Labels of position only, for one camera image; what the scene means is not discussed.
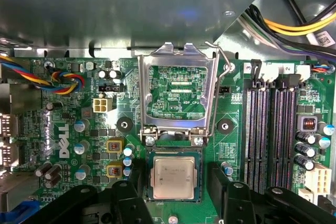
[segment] blue plastic part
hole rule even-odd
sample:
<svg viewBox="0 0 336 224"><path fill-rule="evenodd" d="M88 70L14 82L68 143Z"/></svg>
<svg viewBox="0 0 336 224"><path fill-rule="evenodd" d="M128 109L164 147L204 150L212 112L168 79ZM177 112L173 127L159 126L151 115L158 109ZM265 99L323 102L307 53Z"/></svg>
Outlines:
<svg viewBox="0 0 336 224"><path fill-rule="evenodd" d="M23 201L10 212L0 212L0 223L19 224L35 214L39 209L40 202L37 200Z"/></svg>

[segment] capacitor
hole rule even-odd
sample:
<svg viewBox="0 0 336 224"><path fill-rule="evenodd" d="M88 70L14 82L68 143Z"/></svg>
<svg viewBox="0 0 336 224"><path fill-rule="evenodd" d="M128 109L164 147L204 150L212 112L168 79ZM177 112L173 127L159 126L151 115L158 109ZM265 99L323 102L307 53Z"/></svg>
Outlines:
<svg viewBox="0 0 336 224"><path fill-rule="evenodd" d="M315 137L321 149L326 149L330 146L331 141L326 136L321 136L320 134L316 134Z"/></svg>
<svg viewBox="0 0 336 224"><path fill-rule="evenodd" d="M85 179L90 174L91 168L88 165L79 166L78 170L75 172L75 177L78 180Z"/></svg>
<svg viewBox="0 0 336 224"><path fill-rule="evenodd" d="M62 170L62 166L60 164L55 164L52 166L52 168L50 168L45 175L45 178L47 180L51 180L54 177L56 177L57 174L59 174L59 172Z"/></svg>
<svg viewBox="0 0 336 224"><path fill-rule="evenodd" d="M74 150L78 155L82 155L87 152L90 148L90 143L86 140L82 140L79 143L75 144Z"/></svg>
<svg viewBox="0 0 336 224"><path fill-rule="evenodd" d="M59 110L61 108L63 108L63 104L61 102L48 102L46 105L46 109L48 111Z"/></svg>
<svg viewBox="0 0 336 224"><path fill-rule="evenodd" d="M313 134L301 131L296 133L295 139L310 145L316 142L316 138Z"/></svg>
<svg viewBox="0 0 336 224"><path fill-rule="evenodd" d="M62 180L62 176L57 174L54 178L52 178L51 180L47 180L45 182L45 187L48 189L53 188L54 186L57 185L58 182L60 182Z"/></svg>
<svg viewBox="0 0 336 224"><path fill-rule="evenodd" d="M317 130L318 130L318 133L320 134L331 136L335 132L335 127L334 125L331 125L331 124L327 124L324 122L318 122Z"/></svg>
<svg viewBox="0 0 336 224"><path fill-rule="evenodd" d="M124 158L124 160L122 161L122 163L124 164L124 166L131 166L131 164L132 164L132 156Z"/></svg>
<svg viewBox="0 0 336 224"><path fill-rule="evenodd" d="M122 77L122 73L120 71L115 71L115 70L111 70L109 75L110 75L110 78L112 79L121 79Z"/></svg>
<svg viewBox="0 0 336 224"><path fill-rule="evenodd" d="M133 144L127 144L125 146L125 149L123 150L123 153L126 157L131 156L134 151L134 145Z"/></svg>
<svg viewBox="0 0 336 224"><path fill-rule="evenodd" d="M53 165L51 164L51 162L45 162L39 168L36 169L35 175L37 177L43 176L48 170L50 170L52 168L52 166Z"/></svg>
<svg viewBox="0 0 336 224"><path fill-rule="evenodd" d="M299 165L300 167L306 169L306 170L313 170L314 169L314 162L308 158L306 158L303 155L296 155L294 157L294 163Z"/></svg>
<svg viewBox="0 0 336 224"><path fill-rule="evenodd" d="M126 177L128 177L128 176L131 175L131 171L132 171L131 168L129 168L129 167L125 167L123 173L124 173L124 175L125 175Z"/></svg>
<svg viewBox="0 0 336 224"><path fill-rule="evenodd" d="M315 150L307 144L297 143L294 150L306 157L312 158L315 156Z"/></svg>
<svg viewBox="0 0 336 224"><path fill-rule="evenodd" d="M104 70L100 70L100 71L98 72L98 77L101 78L101 79L105 79L105 78L107 77L107 73L106 73L106 71L104 71Z"/></svg>
<svg viewBox="0 0 336 224"><path fill-rule="evenodd" d="M75 131L83 132L90 127L90 122L87 119L81 119L81 120L76 121L73 126L75 128Z"/></svg>
<svg viewBox="0 0 336 224"><path fill-rule="evenodd" d="M231 176L233 174L232 166L228 162L222 162L220 167L226 176Z"/></svg>

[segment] metal screw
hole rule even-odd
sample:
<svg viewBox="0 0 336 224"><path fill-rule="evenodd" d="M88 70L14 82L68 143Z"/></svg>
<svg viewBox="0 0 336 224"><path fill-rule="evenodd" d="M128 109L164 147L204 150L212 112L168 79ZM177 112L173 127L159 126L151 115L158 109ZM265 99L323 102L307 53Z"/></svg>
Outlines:
<svg viewBox="0 0 336 224"><path fill-rule="evenodd" d="M197 146L202 146L203 145L203 138L198 136L194 138L194 144Z"/></svg>
<svg viewBox="0 0 336 224"><path fill-rule="evenodd" d="M230 65L231 65L231 67L230 67L230 71L229 71L229 73L232 73L233 71L235 71L236 66L235 66L232 62L230 62ZM229 68L228 64L225 64L225 65L224 65L224 70L226 70L226 69L228 69L228 68Z"/></svg>
<svg viewBox="0 0 336 224"><path fill-rule="evenodd" d="M223 130L227 130L229 128L229 125L227 124L227 123L224 123L223 125L222 125L222 129Z"/></svg>
<svg viewBox="0 0 336 224"><path fill-rule="evenodd" d="M281 189L279 189L279 188L273 188L273 189L272 189L272 192L275 193L275 194L283 194L283 193L284 193L284 192L283 192Z"/></svg>
<svg viewBox="0 0 336 224"><path fill-rule="evenodd" d="M52 68L54 68L54 67L55 67L55 63L52 62L52 61L50 61L50 60L47 60L47 61L44 62L43 66L44 66L45 68L47 68L47 67L52 67Z"/></svg>
<svg viewBox="0 0 336 224"><path fill-rule="evenodd" d="M243 185L241 183L234 183L233 185L236 188L242 188L243 187Z"/></svg>
<svg viewBox="0 0 336 224"><path fill-rule="evenodd" d="M152 136L147 136L145 141L148 146L153 146L155 144L155 138Z"/></svg>
<svg viewBox="0 0 336 224"><path fill-rule="evenodd" d="M179 219L176 217L176 216L170 216L169 219L168 219L168 223L169 224L178 224L178 221Z"/></svg>

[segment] barcode sticker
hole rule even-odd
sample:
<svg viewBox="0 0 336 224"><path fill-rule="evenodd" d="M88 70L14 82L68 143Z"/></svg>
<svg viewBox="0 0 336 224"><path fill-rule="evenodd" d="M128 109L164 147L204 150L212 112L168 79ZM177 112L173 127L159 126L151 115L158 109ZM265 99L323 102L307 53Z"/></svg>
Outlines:
<svg viewBox="0 0 336 224"><path fill-rule="evenodd" d="M322 31L316 34L316 39L319 41L322 47L330 47L336 44L336 42L327 31Z"/></svg>

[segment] white sticker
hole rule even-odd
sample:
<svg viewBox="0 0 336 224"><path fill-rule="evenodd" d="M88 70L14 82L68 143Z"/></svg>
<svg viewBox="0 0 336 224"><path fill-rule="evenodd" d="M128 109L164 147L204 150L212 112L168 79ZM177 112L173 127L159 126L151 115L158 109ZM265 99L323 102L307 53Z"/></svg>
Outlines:
<svg viewBox="0 0 336 224"><path fill-rule="evenodd" d="M244 73L251 73L252 65L250 62L244 62Z"/></svg>
<svg viewBox="0 0 336 224"><path fill-rule="evenodd" d="M316 39L319 41L322 47L330 47L336 44L335 40L333 40L327 31L322 31L316 34Z"/></svg>
<svg viewBox="0 0 336 224"><path fill-rule="evenodd" d="M294 63L283 63L282 64L282 74L292 74L295 72Z"/></svg>

